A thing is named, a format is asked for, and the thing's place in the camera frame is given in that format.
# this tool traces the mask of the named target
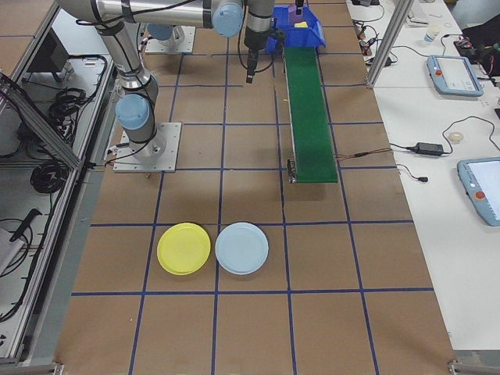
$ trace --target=brown floor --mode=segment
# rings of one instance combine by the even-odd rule
[[[366,75],[346,5],[311,4],[337,152],[388,147],[373,92],[346,87]],[[392,155],[341,162],[339,184],[288,184],[283,63],[248,86],[228,55],[234,40],[198,30],[195,43],[195,55],[147,59],[162,85],[157,120],[183,122],[178,171],[106,170],[57,349],[65,373],[448,373],[453,352]],[[172,276],[155,247],[184,221],[212,241],[226,224],[256,223],[269,258],[236,277],[211,254]]]

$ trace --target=metal base plate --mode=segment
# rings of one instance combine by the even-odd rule
[[[156,39],[151,39],[148,41],[146,46],[146,53],[150,55],[177,55],[179,53],[192,53],[193,45],[195,44],[195,32],[196,27],[194,26],[182,26],[184,30],[185,38],[184,40],[169,48],[162,45]]]
[[[115,172],[175,172],[177,153],[179,150],[181,123],[158,123],[158,133],[166,139],[166,149],[158,158],[151,162],[136,159],[134,156],[116,160],[113,170]],[[128,142],[128,136],[123,132],[122,143]],[[131,154],[130,148],[118,150],[117,158]]]

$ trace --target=white table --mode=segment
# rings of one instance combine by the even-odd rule
[[[380,0],[385,17],[369,23],[381,32],[387,26],[394,5]],[[368,20],[381,14],[380,7],[350,5],[352,18]],[[458,34],[459,28],[442,0],[422,4],[432,23],[451,23],[443,33]],[[408,45],[428,55],[441,54],[439,41],[423,46],[420,40],[426,28],[404,26],[397,45]],[[457,55],[453,37],[446,38],[447,55]],[[447,145],[441,132],[453,121],[479,116],[495,123],[493,137],[500,144],[500,121],[495,115],[500,90],[483,83],[481,98],[439,95],[428,76],[426,59],[406,48],[394,50],[399,64],[384,68],[375,86],[389,140],[399,145],[418,141]],[[397,163],[407,165],[413,174],[428,176],[426,184],[410,179],[403,170],[401,179],[416,229],[434,283],[436,295],[455,350],[500,349],[500,228],[489,227],[477,215],[465,195],[456,172],[462,159],[499,156],[489,142],[491,126],[479,120],[455,125],[452,130],[464,134],[453,154],[430,158],[410,152],[395,152]]]

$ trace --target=yellow object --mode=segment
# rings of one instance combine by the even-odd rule
[[[202,268],[209,258],[210,238],[196,224],[177,224],[160,238],[156,254],[165,271],[188,275]]]

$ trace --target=conveyor belt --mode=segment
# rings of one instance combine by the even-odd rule
[[[315,48],[285,48],[295,182],[338,182]]]

